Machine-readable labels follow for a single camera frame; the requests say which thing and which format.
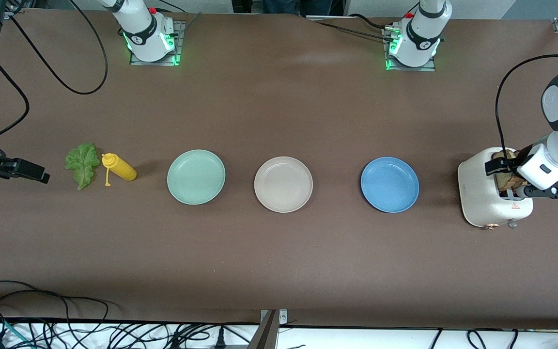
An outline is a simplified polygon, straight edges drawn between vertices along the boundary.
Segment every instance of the brown tabletop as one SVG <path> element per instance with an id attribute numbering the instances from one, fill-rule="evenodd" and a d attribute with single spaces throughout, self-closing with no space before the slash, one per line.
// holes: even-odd
<path id="1" fill-rule="evenodd" d="M 0 63 L 31 112 L 0 148 L 43 165 L 51 181 L 0 179 L 0 279 L 111 300 L 115 319 L 257 320 L 281 307 L 296 324 L 558 328 L 558 201 L 536 200 L 516 230 L 487 232 L 464 221 L 456 179 L 461 161 L 498 145 L 505 72 L 558 53 L 549 22 L 452 20 L 436 72 L 410 73 L 385 71 L 376 39 L 288 15 L 202 14 L 181 66 L 129 66 L 113 16 L 89 17 L 109 78 L 87 96 L 60 86 L 11 23 L 2 31 Z M 100 81 L 99 47 L 78 13 L 17 18 L 64 81 L 85 90 Z M 356 18 L 332 22 L 376 33 Z M 542 60 L 509 79 L 508 146 L 549 132 L 540 96 L 557 73 L 558 59 Z M 0 129 L 22 110 L 0 75 Z M 138 179 L 106 188 L 101 167 L 77 191 L 64 157 L 83 142 L 120 155 Z M 227 179 L 213 201 L 186 206 L 166 175 L 197 148 L 223 160 Z M 267 210 L 253 190 L 259 166 L 283 155 L 314 177 L 310 201 L 290 214 Z M 361 194 L 361 171 L 383 156 L 419 177 L 404 213 L 379 212 Z M 7 314 L 64 316 L 45 298 L 7 304 Z M 73 316 L 101 310 L 81 308 Z"/>

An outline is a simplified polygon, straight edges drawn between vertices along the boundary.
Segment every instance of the jeans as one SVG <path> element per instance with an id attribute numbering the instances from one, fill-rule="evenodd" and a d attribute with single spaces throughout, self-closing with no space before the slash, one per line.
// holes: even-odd
<path id="1" fill-rule="evenodd" d="M 301 0 L 301 15 L 328 16 L 332 0 Z M 296 0 L 262 0 L 264 13 L 298 14 Z"/>

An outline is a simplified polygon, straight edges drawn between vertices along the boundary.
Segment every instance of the blue plate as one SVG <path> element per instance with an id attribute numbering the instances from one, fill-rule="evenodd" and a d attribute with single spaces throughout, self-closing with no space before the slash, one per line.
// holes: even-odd
<path id="1" fill-rule="evenodd" d="M 378 210 L 399 213 L 417 201 L 419 180 L 415 171 L 400 159 L 378 158 L 365 166 L 361 190 Z"/>

